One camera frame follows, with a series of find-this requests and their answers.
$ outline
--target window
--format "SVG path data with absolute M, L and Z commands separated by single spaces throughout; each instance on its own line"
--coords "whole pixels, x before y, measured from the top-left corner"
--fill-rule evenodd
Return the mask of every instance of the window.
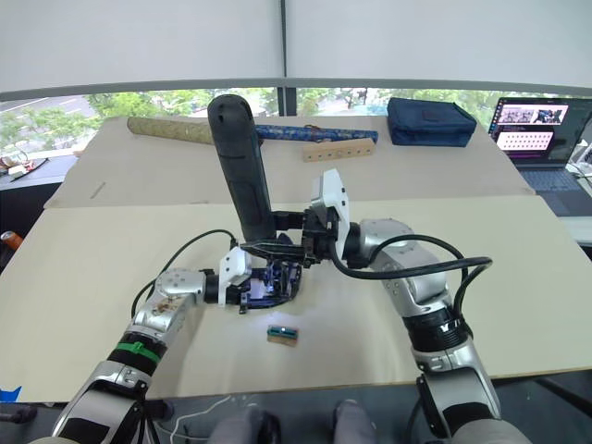
M 222 93 L 243 96 L 256 116 L 278 114 L 276 88 L 113 92 L 4 102 L 0 156 L 35 158 L 49 150 L 83 150 L 109 117 L 207 117 L 207 105 Z
M 297 106 L 299 116 L 385 116 L 390 97 L 455 102 L 487 130 L 498 99 L 504 96 L 558 97 L 558 94 L 473 90 L 299 88 Z

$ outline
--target navy blue pouch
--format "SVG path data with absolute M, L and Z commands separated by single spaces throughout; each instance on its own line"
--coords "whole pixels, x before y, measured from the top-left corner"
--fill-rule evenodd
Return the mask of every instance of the navy blue pouch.
M 392 97 L 387 110 L 395 145 L 466 146 L 475 131 L 475 119 L 453 103 Z

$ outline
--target green zip tie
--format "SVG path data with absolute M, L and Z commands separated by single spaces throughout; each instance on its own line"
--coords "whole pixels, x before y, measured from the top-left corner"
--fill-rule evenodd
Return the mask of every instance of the green zip tie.
M 126 352 L 134 353 L 134 354 L 141 354 L 143 357 L 154 361 L 155 364 L 160 362 L 160 356 L 158 356 L 153 351 L 150 351 L 144 347 L 144 344 L 137 341 L 133 344 L 129 344 L 127 342 L 119 342 L 119 344 L 115 347 L 116 350 L 125 350 Z

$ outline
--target laptop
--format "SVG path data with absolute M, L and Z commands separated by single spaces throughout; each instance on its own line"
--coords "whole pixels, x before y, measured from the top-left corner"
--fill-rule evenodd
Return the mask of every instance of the laptop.
M 489 135 L 557 216 L 592 216 L 592 197 L 565 169 L 592 100 L 502 97 Z

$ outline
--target laptop screen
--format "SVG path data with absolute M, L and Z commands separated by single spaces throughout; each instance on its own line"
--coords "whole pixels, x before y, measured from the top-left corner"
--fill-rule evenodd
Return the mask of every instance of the laptop screen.
M 514 163 L 567 163 L 592 116 L 592 100 L 502 97 L 489 135 Z

